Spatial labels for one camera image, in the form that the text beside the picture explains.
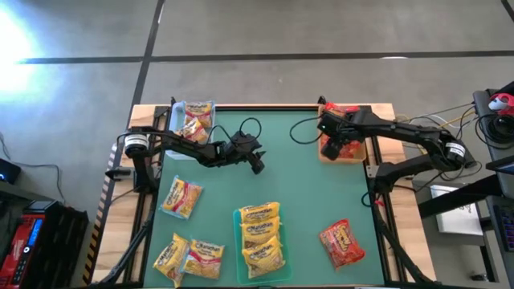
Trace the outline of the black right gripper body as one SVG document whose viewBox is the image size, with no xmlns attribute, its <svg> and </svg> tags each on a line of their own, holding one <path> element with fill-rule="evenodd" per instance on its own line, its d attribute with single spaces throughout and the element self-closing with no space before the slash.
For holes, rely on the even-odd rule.
<svg viewBox="0 0 514 289">
<path fill-rule="evenodd" d="M 364 141 L 369 137 L 369 133 L 365 130 L 365 120 L 370 114 L 370 110 L 347 111 L 339 127 L 341 139 L 346 142 L 357 140 Z"/>
</svg>

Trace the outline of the blue-edged beef noodle packet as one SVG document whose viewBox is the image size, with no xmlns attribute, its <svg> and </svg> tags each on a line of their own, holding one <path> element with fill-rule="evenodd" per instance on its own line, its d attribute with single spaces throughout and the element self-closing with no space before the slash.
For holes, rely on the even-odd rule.
<svg viewBox="0 0 514 289">
<path fill-rule="evenodd" d="M 200 144 L 205 144 L 209 139 L 209 134 L 206 132 L 198 118 L 191 119 L 175 133 L 187 140 L 198 142 Z"/>
<path fill-rule="evenodd" d="M 176 218 L 188 220 L 202 195 L 204 187 L 176 175 L 160 210 Z"/>
<path fill-rule="evenodd" d="M 188 124 L 192 119 L 197 118 L 204 128 L 211 128 L 213 125 L 213 101 L 186 102 L 184 112 L 185 124 Z"/>
<path fill-rule="evenodd" d="M 182 261 L 181 273 L 218 279 L 225 246 L 192 239 Z"/>
</svg>

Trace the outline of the yellow Maruchan noodle packet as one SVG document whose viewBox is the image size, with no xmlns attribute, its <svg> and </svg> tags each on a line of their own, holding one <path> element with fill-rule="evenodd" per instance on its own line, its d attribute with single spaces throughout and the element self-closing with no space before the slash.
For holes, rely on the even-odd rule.
<svg viewBox="0 0 514 289">
<path fill-rule="evenodd" d="M 277 271 L 286 264 L 282 244 L 276 236 L 265 243 L 243 249 L 242 255 L 248 268 L 249 279 Z"/>
<path fill-rule="evenodd" d="M 279 237 L 280 225 L 279 217 L 269 218 L 261 222 L 241 223 L 243 249 L 263 244 L 272 237 Z"/>
<path fill-rule="evenodd" d="M 172 241 L 158 255 L 153 268 L 173 281 L 175 288 L 182 284 L 184 273 L 181 270 L 182 262 L 190 247 L 189 241 L 174 233 Z"/>
<path fill-rule="evenodd" d="M 259 206 L 245 206 L 239 209 L 241 221 L 255 223 L 275 218 L 279 215 L 280 204 L 276 201 Z"/>
</svg>

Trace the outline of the tan wooden bin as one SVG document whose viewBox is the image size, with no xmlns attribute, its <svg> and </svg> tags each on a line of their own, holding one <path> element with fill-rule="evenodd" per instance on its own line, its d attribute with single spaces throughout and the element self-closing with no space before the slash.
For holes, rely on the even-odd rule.
<svg viewBox="0 0 514 289">
<path fill-rule="evenodd" d="M 318 108 L 318 116 L 324 111 L 325 104 L 320 104 Z M 356 164 L 361 163 L 366 158 L 366 146 L 365 142 L 361 142 L 361 149 L 357 153 L 355 158 L 337 158 L 334 162 L 340 164 Z"/>
</svg>

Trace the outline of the green table mat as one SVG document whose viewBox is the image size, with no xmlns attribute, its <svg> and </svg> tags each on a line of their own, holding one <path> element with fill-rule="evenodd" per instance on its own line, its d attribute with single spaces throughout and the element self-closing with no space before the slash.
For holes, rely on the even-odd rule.
<svg viewBox="0 0 514 289">
<path fill-rule="evenodd" d="M 249 164 L 206 168 L 196 161 L 164 161 L 158 197 L 164 199 L 176 175 L 204 187 L 188 220 L 157 211 L 154 217 L 146 287 L 171 287 L 172 281 L 153 268 L 173 234 L 224 245 L 218 279 L 187 275 L 186 287 L 240 287 L 236 279 L 233 211 L 270 201 L 280 204 L 281 226 L 288 235 L 292 278 L 260 286 L 382 285 L 384 280 L 377 237 L 370 210 L 361 204 L 367 190 L 362 165 L 320 161 L 314 111 L 218 112 L 217 139 L 238 130 L 259 138 L 265 165 L 255 175 Z M 365 257 L 335 270 L 319 233 L 347 218 Z"/>
</svg>

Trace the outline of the green plastic bin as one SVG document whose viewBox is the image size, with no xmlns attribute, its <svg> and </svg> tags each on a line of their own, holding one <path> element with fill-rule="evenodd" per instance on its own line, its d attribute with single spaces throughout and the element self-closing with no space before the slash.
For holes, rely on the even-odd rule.
<svg viewBox="0 0 514 289">
<path fill-rule="evenodd" d="M 242 229 L 240 226 L 241 223 L 241 213 L 238 209 L 233 211 L 233 226 L 234 226 L 234 236 L 235 236 L 235 267 L 236 267 L 236 279 L 239 285 L 242 286 L 260 286 L 260 285 L 270 285 L 273 283 L 285 282 L 292 278 L 292 265 L 290 263 L 289 249 L 288 249 L 288 235 L 286 233 L 285 227 L 280 226 L 279 228 L 279 236 L 280 242 L 282 243 L 282 253 L 284 257 L 284 261 L 286 262 L 283 267 L 281 267 L 277 271 L 273 271 L 270 273 L 266 273 L 265 275 L 260 275 L 258 277 L 250 279 L 248 277 L 249 269 L 247 264 L 245 263 L 242 249 L 243 249 L 243 240 L 242 240 Z"/>
</svg>

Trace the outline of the white paper sheet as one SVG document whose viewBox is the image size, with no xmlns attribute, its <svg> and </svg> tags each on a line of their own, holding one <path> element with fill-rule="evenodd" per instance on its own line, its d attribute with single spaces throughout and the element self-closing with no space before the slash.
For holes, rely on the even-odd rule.
<svg viewBox="0 0 514 289">
<path fill-rule="evenodd" d="M 435 216 L 439 233 L 483 236 L 475 203 Z"/>
</svg>

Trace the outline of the red white object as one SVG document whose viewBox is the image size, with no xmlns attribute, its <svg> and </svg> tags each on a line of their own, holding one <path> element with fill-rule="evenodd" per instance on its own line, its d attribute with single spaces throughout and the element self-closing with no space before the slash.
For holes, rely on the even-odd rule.
<svg viewBox="0 0 514 289">
<path fill-rule="evenodd" d="M 488 108 L 500 116 L 514 116 L 514 96 L 497 93 L 491 97 Z"/>
</svg>

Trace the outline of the black desk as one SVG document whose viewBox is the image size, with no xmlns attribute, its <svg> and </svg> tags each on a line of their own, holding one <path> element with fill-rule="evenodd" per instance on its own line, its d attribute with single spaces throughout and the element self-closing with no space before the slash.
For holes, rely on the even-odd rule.
<svg viewBox="0 0 514 289">
<path fill-rule="evenodd" d="M 475 103 L 475 111 L 479 117 L 475 123 L 475 133 L 477 137 L 485 143 L 493 161 L 499 160 L 501 157 L 506 157 L 508 150 L 501 150 L 500 143 L 496 143 L 488 135 L 487 126 L 492 122 L 492 114 L 495 114 L 488 104 L 494 90 L 475 91 L 473 93 L 473 100 Z M 496 195 L 486 198 L 487 207 L 492 218 L 492 228 L 495 232 L 496 240 L 500 249 L 500 255 L 503 261 L 503 268 L 508 277 L 508 288 L 514 288 L 514 251 L 509 251 L 507 248 L 506 235 L 504 228 L 500 223 L 501 218 L 497 208 L 500 206 L 514 206 L 514 199 L 510 199 L 510 194 L 506 196 L 504 193 L 508 187 L 514 188 L 514 181 L 510 183 L 508 176 L 504 173 L 494 173 L 487 179 L 492 179 L 492 184 L 487 185 L 487 189 L 495 189 Z"/>
</svg>

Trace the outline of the yellow black hazard strip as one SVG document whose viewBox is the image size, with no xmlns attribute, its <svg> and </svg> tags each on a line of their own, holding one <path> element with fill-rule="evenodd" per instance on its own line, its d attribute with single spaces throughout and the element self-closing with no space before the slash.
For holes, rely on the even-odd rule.
<svg viewBox="0 0 514 289">
<path fill-rule="evenodd" d="M 88 244 L 87 258 L 82 274 L 82 283 L 89 285 L 95 272 L 96 260 L 100 251 L 101 239 L 108 216 L 107 202 L 111 200 L 115 181 L 104 175 L 104 181 L 101 188 L 100 201 L 97 206 L 95 221 L 92 225 L 91 239 Z"/>
</svg>

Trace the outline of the black crate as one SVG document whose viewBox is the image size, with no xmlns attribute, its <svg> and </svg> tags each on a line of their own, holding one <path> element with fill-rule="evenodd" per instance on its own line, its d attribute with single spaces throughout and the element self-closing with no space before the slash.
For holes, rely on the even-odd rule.
<svg viewBox="0 0 514 289">
<path fill-rule="evenodd" d="M 88 215 L 59 201 L 33 201 L 23 210 L 31 220 L 22 256 L 21 289 L 60 289 L 71 283 Z"/>
</svg>

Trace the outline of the black keyboard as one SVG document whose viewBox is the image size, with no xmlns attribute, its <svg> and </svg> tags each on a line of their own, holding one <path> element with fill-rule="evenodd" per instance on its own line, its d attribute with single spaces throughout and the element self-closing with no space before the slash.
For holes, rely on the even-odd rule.
<svg viewBox="0 0 514 289">
<path fill-rule="evenodd" d="M 514 206 L 494 206 L 500 239 L 507 252 L 514 252 Z"/>
</svg>

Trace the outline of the small black device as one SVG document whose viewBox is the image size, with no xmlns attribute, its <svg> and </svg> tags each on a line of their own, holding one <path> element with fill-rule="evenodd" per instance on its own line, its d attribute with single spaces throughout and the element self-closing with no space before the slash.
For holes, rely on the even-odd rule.
<svg viewBox="0 0 514 289">
<path fill-rule="evenodd" d="M 0 181 L 14 185 L 21 173 L 21 168 L 0 158 Z"/>
</svg>

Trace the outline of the red device with screen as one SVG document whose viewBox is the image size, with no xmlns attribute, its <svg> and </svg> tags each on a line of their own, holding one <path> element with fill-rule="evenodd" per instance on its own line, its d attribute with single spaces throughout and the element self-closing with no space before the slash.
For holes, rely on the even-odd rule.
<svg viewBox="0 0 514 289">
<path fill-rule="evenodd" d="M 43 214 L 23 214 L 0 268 L 0 289 L 20 289 L 44 223 Z"/>
</svg>

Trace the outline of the black metal table frame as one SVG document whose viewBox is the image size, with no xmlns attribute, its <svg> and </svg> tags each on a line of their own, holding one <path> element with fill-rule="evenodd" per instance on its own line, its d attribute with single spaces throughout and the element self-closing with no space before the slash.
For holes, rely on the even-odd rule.
<svg viewBox="0 0 514 289">
<path fill-rule="evenodd" d="M 285 111 L 292 109 L 296 111 L 313 111 L 318 108 L 317 104 L 217 104 L 219 110 L 234 109 L 243 111 L 257 112 L 270 112 L 272 109 Z M 392 104 L 339 104 L 346 106 L 370 106 L 373 112 L 382 118 L 392 119 L 395 117 Z M 129 114 L 129 127 L 151 125 L 155 123 L 159 128 L 164 128 L 165 120 L 171 116 L 170 104 L 137 104 Z M 402 143 L 399 140 L 392 140 L 385 137 L 378 137 L 377 140 L 366 140 L 366 164 L 378 164 L 379 159 L 388 162 L 400 162 L 406 160 L 406 153 Z M 117 144 L 112 145 L 112 151 L 109 155 L 108 170 L 114 169 L 118 166 L 130 167 L 130 160 L 118 149 Z M 112 197 L 121 195 L 125 190 L 130 189 L 131 180 L 115 181 Z M 419 216 L 416 195 L 414 194 L 414 187 L 412 181 L 402 180 L 398 181 L 397 186 L 394 187 L 393 192 L 387 198 L 381 197 L 385 207 L 381 207 L 382 218 L 388 223 L 391 231 L 397 234 L 398 241 L 402 244 L 406 253 L 410 256 L 414 264 L 420 271 L 429 279 L 436 280 L 434 265 L 430 256 L 428 242 L 426 240 L 425 230 L 422 226 L 422 219 Z M 133 235 L 140 229 L 141 218 L 146 218 L 149 212 L 150 200 L 149 195 L 139 197 L 138 194 L 131 196 L 126 195 L 127 199 L 124 204 L 117 209 L 111 209 L 110 201 L 108 205 L 108 216 L 105 224 L 103 237 L 101 239 L 100 251 L 96 260 L 95 272 L 92 277 L 92 283 L 99 282 L 103 279 L 109 271 L 114 267 L 129 245 Z M 386 265 L 390 273 L 390 278 L 393 281 L 400 281 L 399 257 L 394 255 L 393 250 L 389 247 L 389 243 L 385 237 L 378 239 L 387 245 L 386 251 Z M 117 283 L 125 285 L 136 285 L 137 282 L 143 280 L 140 273 L 144 274 L 143 265 L 146 265 L 146 253 L 149 252 L 149 242 L 146 239 L 137 248 L 132 260 L 128 262 L 127 268 L 131 267 L 128 277 L 122 276 L 118 279 Z M 410 273 L 405 271 L 405 280 L 413 283 L 414 278 Z"/>
</svg>

